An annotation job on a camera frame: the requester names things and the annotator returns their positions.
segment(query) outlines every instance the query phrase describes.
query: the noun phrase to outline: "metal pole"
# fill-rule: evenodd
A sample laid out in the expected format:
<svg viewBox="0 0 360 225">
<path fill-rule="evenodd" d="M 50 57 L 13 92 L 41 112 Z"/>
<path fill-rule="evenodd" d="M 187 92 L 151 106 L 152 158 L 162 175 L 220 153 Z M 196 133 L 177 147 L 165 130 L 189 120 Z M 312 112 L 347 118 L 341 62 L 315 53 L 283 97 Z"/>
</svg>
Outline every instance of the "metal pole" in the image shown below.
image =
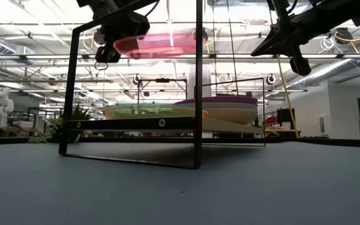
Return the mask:
<svg viewBox="0 0 360 225">
<path fill-rule="evenodd" d="M 66 95 L 65 95 L 65 106 L 63 120 L 69 121 L 72 119 L 72 104 L 74 94 L 74 83 L 76 80 L 76 66 L 79 48 L 80 30 L 78 28 L 73 29 L 72 42 L 70 48 L 70 59 L 69 69 L 67 70 L 67 84 L 66 84 Z"/>
<path fill-rule="evenodd" d="M 196 0 L 196 88 L 195 88 L 195 155 L 194 168 L 201 167 L 201 151 L 203 138 L 203 0 Z"/>
<path fill-rule="evenodd" d="M 187 81 L 185 81 L 186 83 L 186 99 L 188 98 L 188 84 L 187 84 Z"/>
<path fill-rule="evenodd" d="M 137 83 L 137 105 L 140 104 L 140 81 Z"/>
<path fill-rule="evenodd" d="M 30 108 L 27 109 L 27 121 L 28 122 L 30 121 Z"/>
<path fill-rule="evenodd" d="M 76 68 L 78 63 L 78 48 L 81 30 L 78 28 L 72 31 L 72 42 L 70 47 L 69 69 L 67 70 L 67 84 L 65 94 L 65 105 L 63 115 L 63 132 L 59 143 L 59 154 L 65 156 L 68 151 L 69 134 L 65 131 L 65 122 L 72 119 L 74 82 L 76 80 Z"/>
<path fill-rule="evenodd" d="M 263 118 L 262 118 L 262 124 L 263 124 L 263 142 L 264 142 L 264 146 L 266 147 L 266 134 L 265 134 L 265 129 L 266 129 L 266 123 L 265 123 L 265 107 L 266 107 L 266 102 L 265 102 L 265 80 L 262 78 L 262 91 L 263 91 Z"/>
<path fill-rule="evenodd" d="M 45 134 L 46 131 L 47 131 L 47 123 L 44 122 L 44 132 L 43 132 L 43 134 Z"/>
</svg>

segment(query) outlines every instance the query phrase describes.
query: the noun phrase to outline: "pipe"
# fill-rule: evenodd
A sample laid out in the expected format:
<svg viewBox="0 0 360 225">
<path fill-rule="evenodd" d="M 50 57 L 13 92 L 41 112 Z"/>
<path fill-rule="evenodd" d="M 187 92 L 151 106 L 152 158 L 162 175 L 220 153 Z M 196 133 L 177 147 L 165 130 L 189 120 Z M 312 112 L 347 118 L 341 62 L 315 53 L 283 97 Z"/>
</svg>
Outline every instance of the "pipe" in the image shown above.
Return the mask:
<svg viewBox="0 0 360 225">
<path fill-rule="evenodd" d="M 168 24 L 167 21 L 164 21 L 164 22 L 149 22 L 151 25 L 152 24 Z M 178 21 L 178 22 L 172 22 L 173 24 L 189 24 L 189 25 L 195 25 L 195 22 L 186 22 L 186 21 Z M 221 23 L 228 23 L 228 21 L 215 21 L 215 24 L 221 24 Z M 243 24 L 245 25 L 245 22 L 231 22 L 232 24 Z M 64 22 L 64 23 L 44 23 L 45 26 L 81 26 L 81 25 L 84 25 L 85 23 L 83 22 L 74 22 L 74 23 L 71 23 L 71 22 Z M 212 21 L 206 21 L 204 22 L 204 24 L 213 24 Z M 11 23 L 8 23 L 8 22 L 0 22 L 0 28 L 5 28 L 5 27 L 9 27 L 9 26 L 39 26 L 38 23 L 20 23 L 20 22 L 17 22 L 17 23 L 14 23 L 14 24 L 11 24 Z"/>
<path fill-rule="evenodd" d="M 19 92 L 24 92 L 24 93 L 62 93 L 64 92 L 65 89 L 59 89 L 59 90 L 52 90 L 52 89 L 48 89 L 48 90 L 12 90 L 12 93 L 19 93 Z M 237 90 L 235 89 L 218 89 L 217 91 L 220 92 L 236 92 Z M 254 92 L 254 93 L 261 93 L 263 90 L 262 89 L 239 89 L 238 91 L 242 92 L 242 91 L 246 91 L 246 92 Z M 293 92 L 293 93 L 303 93 L 303 92 L 307 92 L 308 90 L 306 89 L 293 89 L 293 90 L 288 90 L 289 92 Z M 74 90 L 75 93 L 123 93 L 123 94 L 127 94 L 127 93 L 138 93 L 139 91 L 137 89 L 85 89 L 85 90 Z M 144 93 L 144 92 L 150 92 L 150 93 L 163 93 L 163 92 L 167 92 L 167 93 L 184 93 L 183 90 L 178 90 L 178 89 L 144 89 L 142 91 L 140 91 L 140 93 Z"/>
<path fill-rule="evenodd" d="M 359 67 L 359 64 L 356 59 L 343 59 L 332 64 L 323 64 L 315 67 L 310 75 L 306 77 L 300 77 L 298 81 L 290 84 L 287 88 L 295 88 L 301 84 L 304 86 L 317 84 L 335 75 L 345 73 L 346 71 L 357 67 Z"/>
<path fill-rule="evenodd" d="M 18 81 L 18 80 L 0 80 L 0 83 L 24 83 L 24 84 L 32 84 L 32 83 L 67 83 L 68 81 L 63 81 L 63 80 L 32 80 L 32 81 Z M 75 81 L 75 83 L 113 83 L 114 81 L 112 80 L 78 80 Z"/>
<path fill-rule="evenodd" d="M 240 54 L 236 54 L 236 62 L 237 63 L 278 63 L 277 60 L 271 56 L 267 56 L 267 57 L 244 57 L 245 55 L 240 55 Z M 206 57 L 204 57 L 204 63 L 213 63 L 214 62 L 214 58 L 208 58 L 209 56 L 206 55 Z M 309 59 L 310 63 L 314 63 L 314 64 L 323 64 L 323 63 L 333 63 L 336 61 L 339 61 L 338 58 L 330 58 L 330 57 L 323 57 L 323 58 L 313 58 L 313 57 L 305 57 Z M 0 60 L 12 60 L 9 58 L 0 58 Z M 119 67 L 129 67 L 129 66 L 153 66 L 155 64 L 158 63 L 172 63 L 173 60 L 176 60 L 177 63 L 195 63 L 195 58 L 194 57 L 179 57 L 177 59 L 161 59 L 161 60 L 157 60 L 154 61 L 154 63 L 152 64 L 133 64 L 133 63 L 119 63 L 119 64 L 113 64 L 114 67 L 119 68 Z M 285 57 L 285 58 L 281 58 L 280 61 L 282 63 L 289 63 L 289 58 Z M 230 57 L 220 57 L 220 55 L 217 55 L 216 57 L 216 61 L 218 63 L 233 63 L 233 59 Z M 89 60 L 89 62 L 80 62 L 77 64 L 78 68 L 83 68 L 83 67 L 94 67 L 95 63 L 94 60 Z M 4 68 L 63 68 L 63 67 L 68 67 L 69 64 L 68 62 L 56 62 L 54 59 L 51 60 L 51 62 L 35 62 L 32 65 L 26 65 L 26 64 L 3 64 L 1 65 L 0 63 L 0 67 L 3 66 Z"/>
<path fill-rule="evenodd" d="M 30 35 L 31 38 L 33 39 L 40 39 L 40 40 L 45 40 L 45 41 L 58 41 L 56 38 L 47 36 L 47 35 L 43 35 L 43 34 L 31 34 Z M 71 36 L 70 35 L 59 35 L 59 37 L 63 40 L 63 41 L 70 41 L 71 40 Z M 231 38 L 233 39 L 233 41 L 244 41 L 244 40 L 250 40 L 250 39 L 259 39 L 259 38 L 266 38 L 267 34 L 262 34 L 262 33 L 251 33 L 251 34 L 235 34 L 233 35 L 233 37 L 231 37 L 230 35 L 216 35 L 216 41 L 231 41 Z M 26 34 L 3 34 L 0 35 L 0 38 L 4 38 L 5 40 L 19 40 L 19 39 L 27 39 L 29 38 L 28 35 Z M 87 40 L 87 39 L 92 39 L 93 35 L 84 35 L 80 37 L 80 40 Z"/>
</svg>

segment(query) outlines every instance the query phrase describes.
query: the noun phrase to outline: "table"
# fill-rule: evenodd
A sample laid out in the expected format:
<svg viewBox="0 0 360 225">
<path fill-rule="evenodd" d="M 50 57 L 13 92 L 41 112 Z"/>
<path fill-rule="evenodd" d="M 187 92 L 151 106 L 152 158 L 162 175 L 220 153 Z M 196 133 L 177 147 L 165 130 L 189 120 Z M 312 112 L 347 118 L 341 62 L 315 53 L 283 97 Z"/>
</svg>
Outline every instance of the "table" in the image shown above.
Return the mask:
<svg viewBox="0 0 360 225">
<path fill-rule="evenodd" d="M 23 131 L 31 134 L 31 133 L 35 133 L 37 132 L 37 128 L 33 128 L 33 127 L 22 127 Z M 0 126 L 0 132 L 5 132 L 5 133 L 12 133 L 12 132 L 17 132 L 17 131 L 21 131 L 19 128 L 14 127 L 14 126 Z"/>
<path fill-rule="evenodd" d="M 188 163 L 188 144 L 79 143 L 68 152 Z M 360 147 L 204 146 L 199 170 L 0 145 L 0 224 L 360 224 Z"/>
</svg>

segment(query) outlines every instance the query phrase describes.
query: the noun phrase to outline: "white humanoid robot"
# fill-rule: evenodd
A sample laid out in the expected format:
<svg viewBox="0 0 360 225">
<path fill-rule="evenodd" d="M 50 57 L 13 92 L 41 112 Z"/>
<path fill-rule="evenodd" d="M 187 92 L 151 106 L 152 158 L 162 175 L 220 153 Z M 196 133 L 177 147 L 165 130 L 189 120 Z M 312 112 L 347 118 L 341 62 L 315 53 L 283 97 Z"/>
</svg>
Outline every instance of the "white humanoid robot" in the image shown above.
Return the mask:
<svg viewBox="0 0 360 225">
<path fill-rule="evenodd" d="M 8 95 L 11 89 L 0 87 L 0 126 L 6 126 L 8 121 L 8 113 L 13 112 L 14 104 Z"/>
</svg>

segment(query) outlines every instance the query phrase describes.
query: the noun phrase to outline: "ceiling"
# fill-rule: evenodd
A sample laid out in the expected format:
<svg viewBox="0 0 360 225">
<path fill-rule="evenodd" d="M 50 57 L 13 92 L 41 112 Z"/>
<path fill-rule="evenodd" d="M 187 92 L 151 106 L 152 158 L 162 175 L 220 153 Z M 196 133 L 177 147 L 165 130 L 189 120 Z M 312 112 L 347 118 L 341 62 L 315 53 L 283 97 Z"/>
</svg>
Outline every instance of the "ceiling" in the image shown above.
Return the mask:
<svg viewBox="0 0 360 225">
<path fill-rule="evenodd" d="M 175 33 L 192 32 L 195 25 L 195 0 L 170 0 L 169 12 L 172 24 L 168 23 L 167 1 L 161 0 L 157 8 L 148 16 L 151 23 L 150 33 L 167 33 L 173 30 Z M 295 9 L 295 13 L 300 13 L 307 9 L 307 1 L 300 1 Z M 146 14 L 152 6 L 147 6 L 138 10 L 140 14 Z M 79 8 L 76 0 L 0 0 L 0 40 L 4 43 L 26 46 L 37 55 L 50 55 L 49 59 L 37 59 L 32 64 L 23 64 L 12 60 L 0 60 L 0 68 L 11 73 L 17 74 L 17 77 L 0 77 L 0 79 L 25 79 L 31 76 L 33 80 L 48 80 L 55 78 L 65 80 L 68 72 L 68 59 L 54 59 L 54 55 L 69 54 L 71 31 L 73 28 L 87 23 L 92 19 L 93 13 L 88 7 Z M 248 55 L 264 39 L 270 31 L 271 19 L 266 1 L 255 0 L 248 3 L 232 3 L 229 11 L 226 5 L 218 5 L 214 8 L 206 5 L 204 10 L 204 27 L 208 33 L 209 45 L 204 47 L 204 54 L 230 54 Z M 360 27 L 355 27 L 351 21 L 342 25 L 348 27 L 354 38 L 360 38 Z M 96 30 L 88 30 L 82 34 L 84 40 L 80 41 L 79 54 L 95 54 L 97 47 L 93 41 L 93 33 Z M 309 43 L 301 46 L 303 54 L 337 54 L 340 52 L 350 53 L 353 48 L 350 44 L 335 44 L 331 49 L 326 50 L 325 45 L 331 45 L 329 41 L 324 42 L 323 37 L 311 40 Z M 133 103 L 136 101 L 136 92 L 126 92 L 125 90 L 135 90 L 133 84 L 135 75 L 141 79 L 171 78 L 186 79 L 192 70 L 190 64 L 194 58 L 179 58 L 170 60 L 127 60 L 122 59 L 118 64 L 109 65 L 105 71 L 98 71 L 94 67 L 93 59 L 83 59 L 79 61 L 79 67 L 76 72 L 77 80 L 93 80 L 94 82 L 83 82 L 78 84 L 78 88 L 110 90 L 97 91 L 93 94 L 99 96 L 92 98 L 76 95 L 78 101 L 87 101 L 93 103 L 102 103 L 102 99 L 110 103 Z M 275 59 L 267 61 L 252 61 L 251 59 L 237 59 L 233 62 L 232 57 L 227 59 L 218 59 L 216 63 L 212 60 L 210 63 L 211 81 L 226 81 L 235 79 L 261 78 L 270 74 L 279 76 L 279 65 Z M 312 67 L 317 66 L 319 62 L 313 61 Z M 282 61 L 281 68 L 284 72 L 289 71 L 290 65 L 287 61 Z M 110 82 L 101 82 L 101 80 L 110 80 Z M 57 83 L 51 86 L 48 83 L 23 84 L 25 89 L 65 89 L 65 84 Z M 262 82 L 240 82 L 239 89 L 261 89 Z M 226 91 L 232 89 L 232 86 L 219 86 L 220 90 Z M 148 90 L 173 90 L 173 92 L 151 91 L 148 97 L 142 96 L 143 102 L 174 102 L 176 99 L 184 99 L 185 87 L 175 82 L 170 83 L 150 83 L 144 87 Z M 64 92 L 56 93 L 38 93 L 40 96 L 60 98 L 60 101 L 49 99 L 52 103 L 61 102 Z"/>
</svg>

